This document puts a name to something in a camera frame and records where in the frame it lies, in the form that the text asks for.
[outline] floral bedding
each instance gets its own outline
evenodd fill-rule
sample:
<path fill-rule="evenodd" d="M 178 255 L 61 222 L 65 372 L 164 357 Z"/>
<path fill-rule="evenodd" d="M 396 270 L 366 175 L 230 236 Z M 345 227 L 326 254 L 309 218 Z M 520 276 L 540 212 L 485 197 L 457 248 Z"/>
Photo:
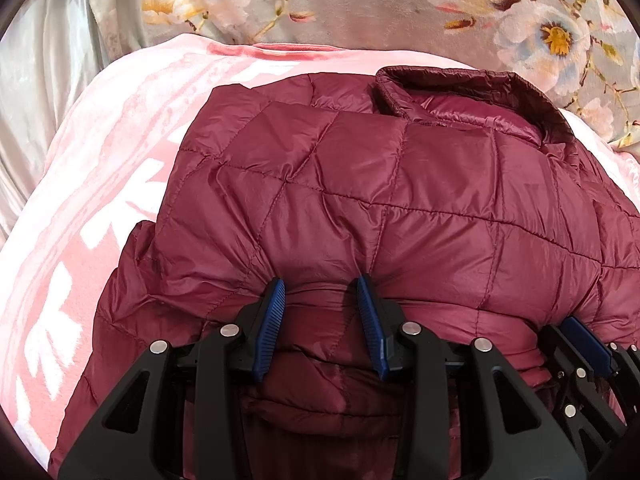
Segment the floral bedding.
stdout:
<path fill-rule="evenodd" d="M 640 41 L 616 0 L 90 0 L 113 59 L 182 32 L 409 49 L 519 73 L 640 156 Z"/>

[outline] silver screw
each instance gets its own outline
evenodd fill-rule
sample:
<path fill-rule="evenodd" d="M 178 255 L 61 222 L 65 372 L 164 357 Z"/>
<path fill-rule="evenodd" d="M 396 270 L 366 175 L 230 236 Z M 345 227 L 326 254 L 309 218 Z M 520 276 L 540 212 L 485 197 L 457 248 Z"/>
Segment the silver screw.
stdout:
<path fill-rule="evenodd" d="M 161 339 L 158 341 L 153 341 L 149 346 L 149 350 L 151 350 L 152 354 L 161 354 L 164 352 L 169 345 L 166 341 L 162 341 Z"/>
<path fill-rule="evenodd" d="M 577 410 L 575 409 L 574 405 L 568 404 L 564 407 L 564 414 L 569 418 L 571 418 L 572 416 L 575 416 L 576 413 L 577 413 Z"/>
<path fill-rule="evenodd" d="M 481 352 L 488 352 L 494 347 L 494 344 L 485 337 L 479 337 L 474 341 L 474 346 Z"/>
<path fill-rule="evenodd" d="M 402 331 L 408 335 L 418 335 L 422 327 L 413 321 L 407 321 L 402 324 Z"/>
<path fill-rule="evenodd" d="M 233 337 L 235 335 L 238 335 L 239 332 L 240 327 L 233 323 L 229 323 L 228 325 L 225 325 L 220 329 L 220 334 L 222 334 L 224 337 Z"/>

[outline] yellow flower center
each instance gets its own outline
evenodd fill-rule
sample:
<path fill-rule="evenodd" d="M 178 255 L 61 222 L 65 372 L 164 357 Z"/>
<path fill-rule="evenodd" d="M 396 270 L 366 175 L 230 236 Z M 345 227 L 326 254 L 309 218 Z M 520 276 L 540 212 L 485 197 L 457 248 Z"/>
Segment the yellow flower center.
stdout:
<path fill-rule="evenodd" d="M 543 43 L 549 47 L 553 56 L 564 57 L 569 54 L 574 39 L 559 23 L 545 23 L 540 27 L 540 31 Z"/>
<path fill-rule="evenodd" d="M 163 12 L 171 14 L 174 10 L 175 0 L 142 0 L 140 2 L 142 11 L 154 10 L 155 12 Z"/>

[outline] quilted jacket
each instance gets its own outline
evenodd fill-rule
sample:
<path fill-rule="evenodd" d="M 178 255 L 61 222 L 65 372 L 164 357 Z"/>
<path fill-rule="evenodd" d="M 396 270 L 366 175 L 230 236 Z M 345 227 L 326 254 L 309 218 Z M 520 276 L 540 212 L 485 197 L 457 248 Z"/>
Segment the quilted jacket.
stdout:
<path fill-rule="evenodd" d="M 136 225 L 106 283 L 49 469 L 151 342 L 198 340 L 279 276 L 271 370 L 242 394 L 254 478 L 388 479 L 402 388 L 371 370 L 353 278 L 370 273 L 441 338 L 489 338 L 537 388 L 545 324 L 573 313 L 604 342 L 638 343 L 638 240 L 632 203 L 513 73 L 215 88 L 157 222 Z"/>

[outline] pink blanket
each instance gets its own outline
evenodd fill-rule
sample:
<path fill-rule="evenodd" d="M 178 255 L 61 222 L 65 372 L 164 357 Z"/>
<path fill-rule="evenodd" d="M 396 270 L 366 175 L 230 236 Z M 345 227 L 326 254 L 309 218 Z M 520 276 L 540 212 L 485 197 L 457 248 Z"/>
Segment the pink blanket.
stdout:
<path fill-rule="evenodd" d="M 418 52 L 227 46 L 183 35 L 110 65 L 54 138 L 47 173 L 0 252 L 0 404 L 42 465 L 91 352 L 95 305 L 133 226 L 155 220 L 175 154 L 214 86 L 386 65 L 468 68 Z M 567 112 L 640 208 L 639 167 Z"/>

